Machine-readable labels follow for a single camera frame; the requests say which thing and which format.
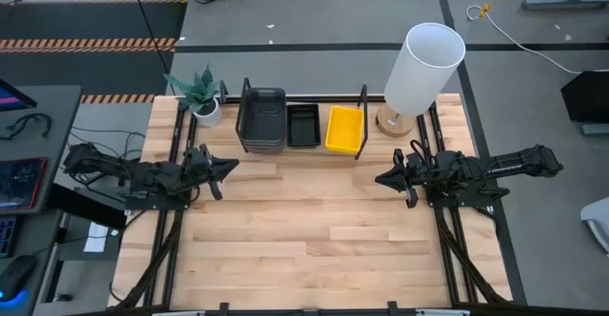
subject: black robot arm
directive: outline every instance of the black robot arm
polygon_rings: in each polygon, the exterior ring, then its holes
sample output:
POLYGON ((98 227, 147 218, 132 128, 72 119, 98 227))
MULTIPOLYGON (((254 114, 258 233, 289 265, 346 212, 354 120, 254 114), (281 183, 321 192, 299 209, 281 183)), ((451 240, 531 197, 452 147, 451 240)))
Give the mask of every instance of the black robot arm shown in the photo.
POLYGON ((185 191, 208 183, 216 200, 222 199, 218 182, 239 165, 236 159, 213 157, 205 145, 189 148, 181 165, 170 162, 134 163, 101 153, 93 144, 71 146, 64 161, 65 173, 101 172, 129 180, 129 197, 149 195, 167 199, 182 199, 185 191))
POLYGON ((553 177, 562 170, 552 149, 540 145, 487 159, 466 157, 451 150, 428 158, 415 152, 406 158, 404 165, 402 150, 396 148, 394 167, 375 182, 398 192, 406 191, 408 207, 414 207, 419 200, 415 186, 426 188, 428 200, 434 201, 435 207, 484 207, 509 193, 507 188, 488 187, 487 179, 517 174, 553 177))

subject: gray floor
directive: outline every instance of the gray floor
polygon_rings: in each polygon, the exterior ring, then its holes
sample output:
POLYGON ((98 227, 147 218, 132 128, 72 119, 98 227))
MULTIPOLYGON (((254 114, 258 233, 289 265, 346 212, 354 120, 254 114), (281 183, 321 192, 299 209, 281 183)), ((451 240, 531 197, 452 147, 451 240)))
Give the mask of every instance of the gray floor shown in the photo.
MULTIPOLYGON (((487 21, 465 19, 467 6, 489 1, 448 0, 458 32, 469 44, 507 43, 487 21)), ((520 3, 498 0, 491 15, 523 43, 597 43, 609 35, 608 10, 525 12, 520 3)), ((401 43, 420 22, 442 22, 438 0, 218 0, 188 4, 179 45, 401 43)), ((571 69, 609 68, 606 51, 547 54, 571 69)), ((381 92, 396 56, 394 50, 177 53, 171 72, 190 79, 210 64, 233 94, 240 92, 244 76, 253 86, 289 93, 353 93, 362 83, 381 92)), ((609 309, 609 260, 579 221, 581 207, 609 195, 603 181, 609 140, 584 138, 569 121, 560 88, 573 76, 516 51, 470 52, 466 65, 491 153, 539 143, 552 148, 565 165, 553 179, 500 180, 512 190, 504 205, 529 304, 609 309)), ((461 92, 459 82, 453 76, 444 90, 461 92)), ((83 106, 76 125, 143 131, 146 124, 136 122, 148 114, 149 105, 83 106)), ((122 152, 122 135, 82 135, 122 152)), ((108 300, 112 273, 108 263, 68 267, 61 286, 77 282, 76 300, 40 306, 37 314, 100 309, 108 300)))

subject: white lampshade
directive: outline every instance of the white lampshade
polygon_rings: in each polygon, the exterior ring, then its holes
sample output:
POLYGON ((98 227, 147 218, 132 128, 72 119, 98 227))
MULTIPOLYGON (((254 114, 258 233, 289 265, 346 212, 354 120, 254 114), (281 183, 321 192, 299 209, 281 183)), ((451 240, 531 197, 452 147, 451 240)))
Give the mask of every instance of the white lampshade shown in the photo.
POLYGON ((465 43, 452 29, 423 23, 406 35, 384 99, 399 114, 425 113, 465 56, 465 43))

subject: wooden lamp base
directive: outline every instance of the wooden lamp base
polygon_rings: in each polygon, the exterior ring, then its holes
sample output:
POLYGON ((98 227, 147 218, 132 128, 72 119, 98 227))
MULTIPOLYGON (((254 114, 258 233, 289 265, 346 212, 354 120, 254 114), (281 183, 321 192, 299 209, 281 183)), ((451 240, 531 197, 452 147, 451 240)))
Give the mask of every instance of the wooden lamp base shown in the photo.
POLYGON ((405 136, 417 121, 416 116, 402 115, 393 111, 387 103, 377 112, 377 127, 381 133, 391 137, 405 136))

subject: yellow tray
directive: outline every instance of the yellow tray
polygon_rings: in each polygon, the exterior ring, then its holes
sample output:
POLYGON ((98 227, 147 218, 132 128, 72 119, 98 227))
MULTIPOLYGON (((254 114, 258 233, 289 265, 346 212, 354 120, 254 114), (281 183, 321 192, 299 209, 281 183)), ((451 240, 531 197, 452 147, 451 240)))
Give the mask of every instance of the yellow tray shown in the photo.
POLYGON ((333 106, 327 123, 325 147, 331 151, 357 154, 362 146, 363 110, 333 106))

